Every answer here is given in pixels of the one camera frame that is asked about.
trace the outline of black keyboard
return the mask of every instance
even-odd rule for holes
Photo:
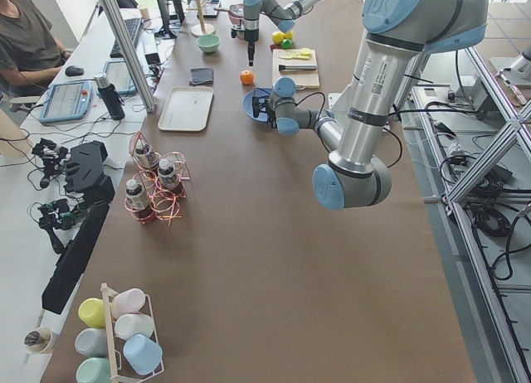
[[[129,36],[131,37],[133,46],[136,47],[137,43],[139,42],[140,35],[142,34],[142,31],[140,31],[142,28],[142,18],[127,18],[124,20],[124,24],[125,28],[127,28]],[[114,45],[109,56],[110,58],[123,57],[117,41],[114,41]]]

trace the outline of black mouse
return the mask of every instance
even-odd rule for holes
[[[77,65],[70,65],[65,69],[66,76],[79,76],[83,75],[83,72],[85,72],[85,70]]]

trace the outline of white tray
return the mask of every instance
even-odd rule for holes
[[[207,126],[214,90],[197,86],[173,87],[166,98],[158,128],[163,131],[200,132]]]

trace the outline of chair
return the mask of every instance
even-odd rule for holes
[[[9,110],[11,112],[24,111],[29,113],[32,106],[41,98],[38,95],[16,97],[16,95],[11,94],[8,82],[1,75],[0,92],[2,92],[2,100],[9,103]]]

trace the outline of blue plate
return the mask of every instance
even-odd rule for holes
[[[253,95],[257,97],[269,97],[271,91],[273,91],[271,87],[257,87],[246,94],[246,96],[243,98],[243,110],[246,111],[246,114],[249,118],[259,122],[267,122],[267,114],[265,112],[260,112],[258,118],[255,118],[252,115],[252,97]]]

